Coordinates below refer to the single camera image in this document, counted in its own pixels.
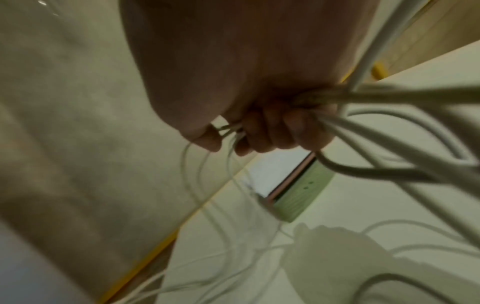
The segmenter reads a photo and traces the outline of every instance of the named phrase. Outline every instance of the white tabletop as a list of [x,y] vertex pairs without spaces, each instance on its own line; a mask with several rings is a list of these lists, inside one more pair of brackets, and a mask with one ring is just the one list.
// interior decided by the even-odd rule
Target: white tabletop
[[[413,88],[480,84],[480,61],[478,60],[478,54],[480,54],[480,42],[465,46],[389,77],[384,82]],[[415,113],[413,108],[396,108],[409,113]],[[472,117],[480,117],[480,111],[477,107],[464,107],[464,110]],[[407,122],[396,118],[374,115],[358,117],[356,120],[366,125],[380,128],[388,134],[401,137],[439,155],[449,156],[438,141],[419,127]],[[345,164],[365,164],[364,160],[340,142],[340,140],[334,140],[326,148],[325,152],[332,159]],[[386,154],[386,152],[381,150],[378,150],[378,152]],[[275,161],[278,168],[290,168],[301,159],[298,155],[305,152],[300,150],[297,152],[280,151],[275,152],[275,158],[280,157],[279,153],[296,155],[291,157],[290,165],[288,165],[288,157],[282,161]],[[269,159],[273,158],[269,154],[264,154],[248,165],[248,170],[252,172],[254,179],[255,177],[257,178],[254,186],[259,188],[258,191],[260,192],[267,192],[268,190],[266,189],[271,187],[267,181],[268,174],[265,176],[265,168],[269,167]],[[271,173],[271,178],[273,179],[279,175],[280,173],[273,172]],[[242,174],[239,174],[237,178],[240,180],[245,179]],[[425,188],[447,208],[454,210],[463,216],[465,220],[477,222],[480,215],[480,206],[471,198],[457,193],[448,187],[425,186]],[[234,230],[230,228],[229,223],[222,219],[221,216],[218,216],[219,221],[228,230],[229,235],[236,238],[236,240],[243,236],[246,239],[246,244],[255,248],[268,246],[269,244],[290,244],[293,242],[282,234],[277,233],[275,235],[279,223],[270,215],[262,212],[261,209],[255,211],[257,218],[252,220],[249,217],[249,211],[246,208],[244,198],[232,182],[228,183],[217,193],[214,200],[225,208],[238,221],[239,225],[244,228],[243,233],[237,233],[236,235]],[[354,290],[357,287],[354,286],[355,282],[348,281],[348,279],[359,276],[359,272],[369,272],[366,268],[361,271],[356,269],[358,264],[370,265],[369,269],[371,270],[381,266],[389,268],[394,263],[397,263],[398,260],[392,258],[392,260],[395,260],[395,262],[392,262],[390,261],[390,256],[385,257],[390,263],[388,266],[385,266],[386,264],[384,265],[380,258],[383,254],[380,251],[383,251],[383,249],[375,249],[376,244],[372,243],[369,238],[357,233],[351,233],[350,231],[360,232],[369,225],[392,219],[416,220],[451,231],[439,219],[423,209],[393,184],[354,179],[337,174],[315,202],[294,223],[282,226],[284,231],[295,235],[294,253],[290,255],[290,258],[286,259],[284,257],[279,268],[279,260],[283,251],[274,250],[266,253],[258,262],[253,274],[248,277],[242,286],[227,296],[219,298],[215,303],[246,303],[253,299],[257,300],[256,302],[258,303],[295,304],[325,302],[322,300],[328,300],[328,302],[332,303],[343,302],[345,299],[339,294],[345,295],[348,293],[348,290],[346,291],[346,289],[342,288],[347,288],[348,286],[348,288]],[[254,233],[248,234],[245,238],[245,229],[252,223]],[[408,244],[424,243],[471,249],[467,245],[459,244],[429,230],[411,225],[388,225],[372,231],[369,236],[386,250]],[[169,266],[175,266],[222,251],[222,249],[222,242],[219,237],[204,215],[199,212],[181,229]],[[430,263],[439,269],[480,283],[480,262],[473,257],[432,250],[409,251],[400,256],[408,257],[417,262]],[[178,271],[172,271],[166,276],[164,286],[208,277],[215,273],[222,261],[223,257],[217,257],[199,261]],[[403,263],[402,271],[406,271],[410,275],[416,275],[416,271],[420,269],[413,266],[410,269],[409,265],[416,264],[409,261],[399,263]],[[427,278],[428,275],[425,274],[429,273],[429,271],[435,272],[437,270],[429,268],[428,271],[420,271],[423,273],[422,275],[425,275],[425,277],[422,277],[423,279],[429,280]],[[272,274],[275,274],[274,279],[268,284],[267,288],[264,288]],[[447,278],[444,279],[451,286],[454,286],[456,278],[449,277],[450,274],[445,275]],[[468,285],[461,279],[459,281],[462,282],[462,286]],[[441,286],[441,282],[429,282],[433,285],[440,284],[437,286]],[[158,297],[157,303],[195,303],[204,290],[197,289],[163,294]],[[264,292],[256,298],[260,290],[264,290]]]

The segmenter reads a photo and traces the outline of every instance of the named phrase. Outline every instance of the bundle of cables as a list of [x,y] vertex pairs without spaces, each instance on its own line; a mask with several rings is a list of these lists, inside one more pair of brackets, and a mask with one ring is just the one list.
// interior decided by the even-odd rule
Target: bundle of cables
[[[348,119],[348,116],[360,114],[382,114],[402,118],[423,127],[424,129],[432,133],[434,136],[436,136],[451,151],[452,155],[455,158],[466,158],[462,150],[456,147],[455,143],[442,135],[442,131],[438,130],[437,127],[434,127],[426,122],[416,119],[415,117],[409,116],[405,113],[386,109],[355,110],[349,112],[346,107],[346,104],[348,103],[409,104],[417,107],[421,111],[427,113],[429,116],[443,124],[448,130],[451,131],[451,133],[456,135],[458,139],[462,141],[462,143],[471,151],[471,153],[477,158],[477,160],[480,160],[480,141],[478,141],[480,128],[474,123],[465,119],[464,117],[460,117],[448,107],[448,105],[451,103],[480,103],[480,87],[405,90],[378,84],[362,85],[364,78],[366,77],[366,75],[369,74],[371,67],[374,64],[375,59],[385,49],[389,42],[396,37],[396,35],[402,30],[404,25],[409,21],[409,19],[418,10],[418,8],[424,4],[424,2],[425,1],[404,0],[399,4],[397,9],[394,11],[391,17],[384,24],[380,32],[377,34],[376,38],[374,39],[370,47],[367,49],[366,53],[363,55],[363,57],[359,61],[359,64],[357,65],[351,76],[347,79],[345,84],[335,86],[328,90],[306,92],[295,98],[292,104],[297,107],[303,107],[307,109],[324,103],[339,104],[340,114],[338,116],[324,115],[322,113],[315,112],[313,109],[311,110],[311,112],[318,118],[320,124],[322,124],[324,127],[327,127],[334,135],[336,135],[338,138],[351,146],[355,151],[357,151],[360,156],[362,156],[367,162],[369,162],[373,166],[373,168],[357,168],[340,165],[329,160],[325,155],[322,154],[322,152],[318,151],[315,153],[315,155],[317,160],[321,164],[340,174],[346,174],[357,178],[388,180],[394,182],[399,188],[401,188],[405,193],[411,196],[419,204],[421,204],[432,214],[436,215],[448,226],[458,232],[458,234],[464,238],[464,241],[480,249],[480,233],[477,231],[477,229],[471,227],[470,225],[462,221],[459,216],[445,210],[434,199],[430,198],[427,194],[423,193],[418,187],[413,184],[414,182],[449,184],[464,193],[480,199],[480,174],[478,165],[466,166],[447,162],[412,145],[404,143],[398,139],[392,138],[391,136],[385,135],[382,132],[363,126],[357,122]],[[251,185],[250,189],[252,191],[249,193],[248,190],[243,189],[243,187],[235,181],[230,171],[230,161],[232,158],[232,152],[234,150],[234,147],[239,141],[239,139],[241,139],[245,135],[242,132],[241,128],[241,125],[228,125],[221,127],[220,130],[226,131],[226,133],[223,135],[223,138],[226,138],[228,135],[236,132],[236,135],[230,146],[226,166],[230,174],[231,180],[240,190],[240,192],[245,198],[245,201],[247,202],[245,204],[246,208],[248,208],[249,212],[251,212],[251,214],[253,215],[256,208],[259,207],[259,205],[255,201],[255,196],[253,195],[253,186]],[[403,159],[405,162],[411,163],[414,167],[387,168],[386,162],[382,158],[369,151],[367,147],[361,144],[351,134],[356,134],[391,151],[392,153]],[[251,271],[257,264],[257,261],[265,252],[269,250],[284,248],[284,246],[274,246],[257,249],[255,251],[255,254],[253,255],[253,258],[246,267],[238,271],[234,270],[235,264],[238,263],[238,261],[236,261],[236,256],[242,256],[242,254],[239,254],[238,251],[245,249],[244,245],[246,242],[246,238],[250,233],[251,229],[247,227],[246,232],[243,235],[241,235],[241,233],[238,233],[238,241],[236,243],[233,243],[232,240],[229,238],[228,234],[222,228],[222,225],[213,216],[211,211],[209,211],[208,208],[202,208],[204,200],[202,200],[194,192],[193,188],[188,182],[188,177],[186,175],[186,159],[189,148],[190,145],[185,148],[181,158],[181,173],[183,181],[185,183],[185,188],[190,193],[194,202],[198,205],[199,208],[201,208],[202,212],[204,213],[207,220],[211,223],[212,227],[218,233],[218,236],[223,242],[224,251],[205,256],[176,267],[170,267],[168,269],[168,272],[175,271],[175,269],[178,267],[185,267],[192,263],[196,263],[201,260],[205,260],[215,256],[225,256],[225,259],[223,260],[223,265],[221,266],[220,270],[211,277],[186,282],[183,284],[166,286],[152,291],[142,292],[142,290],[145,289],[152,282],[160,279],[165,275],[165,272],[158,273],[149,278],[144,283],[142,283],[140,286],[138,286],[129,295],[117,301],[116,304],[133,304],[147,297],[157,295],[159,293],[191,290],[205,286],[209,286],[209,288],[200,298],[198,298],[195,304],[211,303],[220,298],[221,296],[224,296],[225,294],[228,294],[229,292],[235,290],[243,282],[245,282],[248,278],[249,273],[251,273]],[[201,172],[205,163],[207,162],[207,158],[208,155],[205,157],[204,161],[200,165],[200,168],[198,169],[198,175],[196,177],[196,181],[200,189],[203,189]],[[218,213],[221,214],[225,219],[228,220],[228,223],[232,225],[235,231],[239,231],[239,227],[235,219],[233,219],[214,201],[211,201],[211,206],[213,209],[218,211]],[[227,285],[221,292],[208,297],[208,295],[212,293],[215,289],[217,289],[220,285],[230,280],[233,280],[233,282]],[[384,281],[400,281],[402,283],[412,285],[415,288],[419,288],[445,303],[455,302],[447,296],[441,294],[437,290],[434,290],[412,278],[393,273],[384,273],[376,275],[368,279],[364,284],[362,284],[359,287],[358,291],[355,293],[355,295],[353,295],[352,303],[358,303],[362,295],[370,287]],[[261,297],[261,295],[262,292],[253,297],[250,303],[256,303]]]

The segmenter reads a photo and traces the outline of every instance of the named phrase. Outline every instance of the human hand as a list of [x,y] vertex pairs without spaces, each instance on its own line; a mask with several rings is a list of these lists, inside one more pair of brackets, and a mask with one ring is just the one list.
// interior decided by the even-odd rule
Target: human hand
[[[320,150],[332,136],[289,100],[351,68],[378,0],[120,0],[127,40],[158,116],[210,151],[217,116],[241,122],[235,149]],[[334,105],[319,110],[334,114]]]

